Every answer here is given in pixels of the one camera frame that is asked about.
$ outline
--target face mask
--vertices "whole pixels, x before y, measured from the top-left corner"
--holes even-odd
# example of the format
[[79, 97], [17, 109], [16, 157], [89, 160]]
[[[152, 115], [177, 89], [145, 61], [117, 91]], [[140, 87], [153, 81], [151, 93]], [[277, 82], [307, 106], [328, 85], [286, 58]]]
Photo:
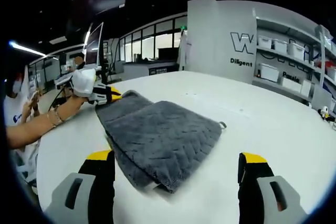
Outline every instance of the face mask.
[[22, 82], [21, 81], [14, 81], [13, 84], [13, 93], [18, 94], [21, 91]]

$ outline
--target computer screen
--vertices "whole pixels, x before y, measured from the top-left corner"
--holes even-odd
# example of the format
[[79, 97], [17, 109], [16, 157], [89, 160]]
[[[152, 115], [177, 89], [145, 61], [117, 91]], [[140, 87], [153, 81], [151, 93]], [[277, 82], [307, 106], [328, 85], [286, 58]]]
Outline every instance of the computer screen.
[[102, 29], [103, 23], [101, 23], [89, 36], [86, 46], [86, 55], [84, 58], [86, 66], [99, 64], [99, 46]]

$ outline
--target gray towel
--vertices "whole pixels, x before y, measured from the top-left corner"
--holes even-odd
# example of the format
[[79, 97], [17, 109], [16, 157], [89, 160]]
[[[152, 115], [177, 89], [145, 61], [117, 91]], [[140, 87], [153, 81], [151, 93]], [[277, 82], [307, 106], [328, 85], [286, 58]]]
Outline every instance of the gray towel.
[[[162, 184], [173, 193], [210, 153], [221, 135], [221, 127], [171, 102], [144, 106], [146, 99], [139, 97], [128, 94], [113, 106], [97, 109], [98, 117], [128, 180], [135, 187], [151, 182]], [[141, 105], [123, 108], [135, 100], [142, 100]]]

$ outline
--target round table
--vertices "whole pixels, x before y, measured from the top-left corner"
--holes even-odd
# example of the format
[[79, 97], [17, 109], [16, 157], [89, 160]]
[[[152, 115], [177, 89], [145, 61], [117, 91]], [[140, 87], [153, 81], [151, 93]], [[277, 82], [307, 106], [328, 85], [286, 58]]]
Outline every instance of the round table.
[[[171, 101], [227, 129], [199, 169], [173, 195], [140, 193], [116, 162], [113, 217], [119, 223], [238, 223], [238, 157], [264, 157], [301, 196], [311, 213], [332, 184], [336, 131], [316, 111], [280, 94], [246, 83], [188, 71], [115, 83], [120, 92], [135, 90], [152, 102]], [[41, 139], [37, 188], [42, 210], [51, 194], [86, 157], [108, 150], [104, 130], [85, 104], [79, 114]]]

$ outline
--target white shirt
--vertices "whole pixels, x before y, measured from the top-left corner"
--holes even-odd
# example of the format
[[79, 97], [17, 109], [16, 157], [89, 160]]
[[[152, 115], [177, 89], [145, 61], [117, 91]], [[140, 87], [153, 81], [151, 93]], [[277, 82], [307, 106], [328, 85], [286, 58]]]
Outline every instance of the white shirt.
[[[4, 118], [6, 126], [15, 126], [21, 122], [22, 119], [22, 109], [25, 102], [28, 101], [26, 94], [22, 92], [18, 93], [16, 98], [10, 98], [8, 96], [4, 99]], [[31, 111], [30, 116], [27, 118], [27, 122], [33, 117], [33, 111]], [[24, 151], [15, 150], [18, 156], [21, 158], [20, 167], [18, 170], [20, 172], [26, 172], [27, 177], [25, 179], [30, 182], [36, 178], [36, 155], [38, 151], [39, 141], [25, 146]]]

